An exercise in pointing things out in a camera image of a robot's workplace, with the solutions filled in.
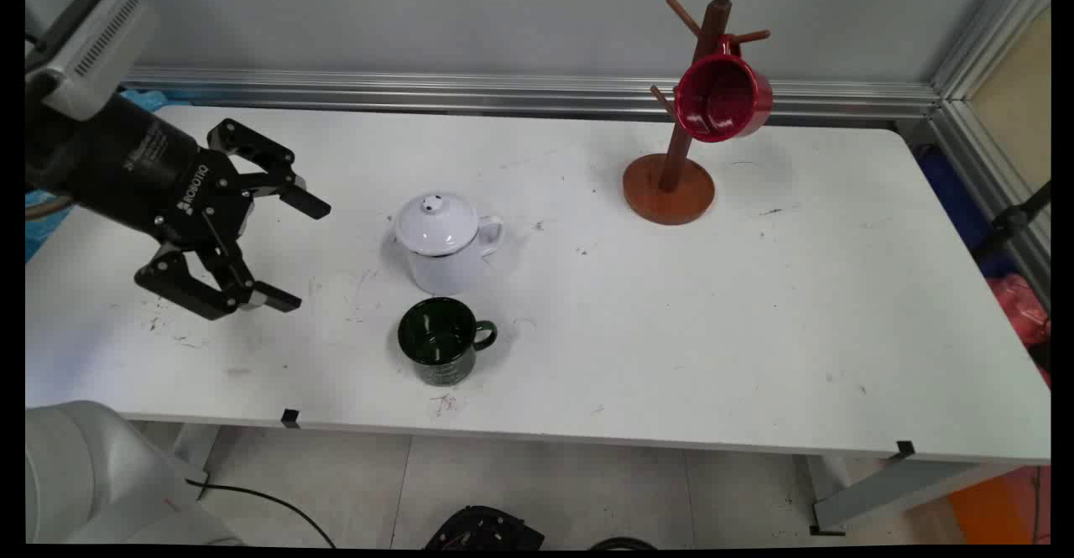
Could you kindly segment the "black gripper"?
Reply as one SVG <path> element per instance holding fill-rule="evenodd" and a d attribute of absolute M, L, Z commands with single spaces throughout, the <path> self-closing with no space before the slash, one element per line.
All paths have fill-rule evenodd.
<path fill-rule="evenodd" d="M 313 219 L 332 206 L 306 189 L 291 149 L 249 126 L 226 118 L 207 142 L 211 149 L 202 148 L 122 96 L 84 122 L 39 104 L 24 124 L 24 176 L 164 243 L 134 275 L 162 299 L 211 321 L 262 306 L 297 310 L 302 299 L 255 279 L 232 240 L 244 233 L 252 199 L 278 197 Z M 231 156 L 260 171 L 238 173 Z"/>

